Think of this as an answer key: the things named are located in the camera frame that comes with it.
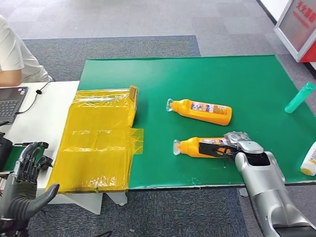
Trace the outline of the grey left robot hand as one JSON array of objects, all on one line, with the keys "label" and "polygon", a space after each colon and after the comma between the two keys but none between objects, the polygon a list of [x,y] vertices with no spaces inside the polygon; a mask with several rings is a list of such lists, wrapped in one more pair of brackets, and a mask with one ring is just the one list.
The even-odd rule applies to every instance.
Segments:
[{"label": "grey left robot hand", "polygon": [[45,142],[23,146],[14,168],[9,171],[0,198],[0,234],[6,237],[27,237],[30,218],[53,200],[60,185],[54,183],[47,191],[36,195],[37,180],[41,170],[52,165],[44,155]]}]

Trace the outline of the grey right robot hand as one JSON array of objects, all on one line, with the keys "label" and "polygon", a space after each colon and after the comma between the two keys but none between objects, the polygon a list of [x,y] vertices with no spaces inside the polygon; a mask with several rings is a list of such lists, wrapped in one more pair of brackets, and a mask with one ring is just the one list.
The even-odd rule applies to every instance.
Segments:
[{"label": "grey right robot hand", "polygon": [[233,158],[238,152],[254,153],[254,145],[244,132],[229,132],[222,138],[203,138],[198,142],[198,152],[213,158]]}]

